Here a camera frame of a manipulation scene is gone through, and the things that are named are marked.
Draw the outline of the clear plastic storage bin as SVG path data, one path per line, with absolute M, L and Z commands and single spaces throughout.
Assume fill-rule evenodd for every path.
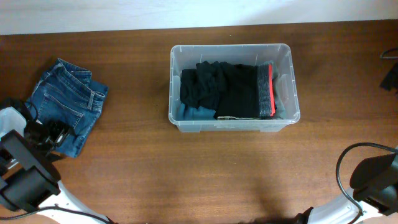
M 230 64 L 274 64 L 278 71 L 272 78 L 276 95 L 276 114 L 260 120 L 177 120 L 180 107 L 181 74 L 197 63 L 228 62 Z M 182 133 L 200 131 L 278 132 L 300 120 L 292 51 L 287 44 L 175 45 L 170 51 L 169 121 Z

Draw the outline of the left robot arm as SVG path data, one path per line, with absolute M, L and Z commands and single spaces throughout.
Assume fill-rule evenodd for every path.
M 54 150 L 74 129 L 61 121 L 42 124 L 29 106 L 13 98 L 1 102 L 1 205 L 22 212 L 6 219 L 42 215 L 61 224 L 111 223 L 66 189 L 53 164 L 61 159 Z

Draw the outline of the small blue denim cloth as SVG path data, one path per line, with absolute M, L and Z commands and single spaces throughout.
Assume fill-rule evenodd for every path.
M 177 110 L 177 120 L 182 121 L 203 121 L 203 120 L 214 120 L 216 111 L 210 110 L 200 106 L 194 108 L 185 104 L 181 104 Z

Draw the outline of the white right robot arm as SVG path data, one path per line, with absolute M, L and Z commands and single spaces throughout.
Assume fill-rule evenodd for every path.
M 380 149 L 388 154 L 361 161 L 351 175 L 349 188 L 345 189 L 340 177 L 341 163 L 347 153 L 359 147 Z M 396 147 L 373 142 L 352 144 L 340 154 L 335 177 L 341 195 L 321 207 L 299 213 L 295 223 L 361 223 L 397 212 Z

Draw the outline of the dark blue jeans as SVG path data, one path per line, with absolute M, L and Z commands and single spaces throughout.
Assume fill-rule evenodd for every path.
M 61 121 L 73 128 L 75 134 L 56 148 L 69 157 L 80 155 L 108 95 L 109 87 L 91 77 L 91 71 L 58 58 L 27 99 L 31 115 L 42 124 Z

